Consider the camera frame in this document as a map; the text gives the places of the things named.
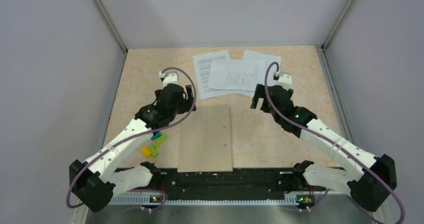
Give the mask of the beige file folder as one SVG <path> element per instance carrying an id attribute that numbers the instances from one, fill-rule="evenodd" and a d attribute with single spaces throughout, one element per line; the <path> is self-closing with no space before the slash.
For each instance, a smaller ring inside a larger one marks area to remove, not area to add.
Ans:
<path id="1" fill-rule="evenodd" d="M 178 172 L 231 172 L 229 105 L 199 106 L 180 124 Z"/>

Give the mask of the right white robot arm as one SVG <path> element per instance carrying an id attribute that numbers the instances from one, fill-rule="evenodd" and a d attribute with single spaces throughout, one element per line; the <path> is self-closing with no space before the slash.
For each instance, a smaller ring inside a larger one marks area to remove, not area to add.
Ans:
<path id="1" fill-rule="evenodd" d="M 284 131 L 307 141 L 325 153 L 342 168 L 334 169 L 305 160 L 295 165 L 293 183 L 306 190 L 322 186 L 351 197 L 363 209 L 375 212 L 390 195 L 387 187 L 397 187 L 394 160 L 383 154 L 369 153 L 328 128 L 312 111 L 295 106 L 291 100 L 293 90 L 282 86 L 258 84 L 251 108 L 263 99 L 261 111 L 269 113 Z"/>

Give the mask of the form paper sheet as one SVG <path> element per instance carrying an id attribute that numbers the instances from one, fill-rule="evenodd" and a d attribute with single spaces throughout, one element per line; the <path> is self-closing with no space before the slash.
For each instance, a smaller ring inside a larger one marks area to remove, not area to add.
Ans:
<path id="1" fill-rule="evenodd" d="M 216 90 L 248 91 L 257 85 L 257 65 L 248 60 L 219 60 L 211 62 L 208 87 Z"/>

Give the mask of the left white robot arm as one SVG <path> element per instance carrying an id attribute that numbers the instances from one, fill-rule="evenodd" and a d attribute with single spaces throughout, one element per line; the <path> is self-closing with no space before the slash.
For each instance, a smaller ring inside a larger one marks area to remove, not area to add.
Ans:
<path id="1" fill-rule="evenodd" d="M 123 171 L 117 168 L 143 143 L 171 127 L 178 114 L 188 117 L 196 107 L 194 86 L 167 84 L 155 91 L 153 103 L 143 106 L 109 144 L 85 161 L 69 166 L 70 188 L 92 212 L 104 209 L 113 197 L 137 187 L 155 190 L 160 185 L 159 169 L 146 161 Z"/>

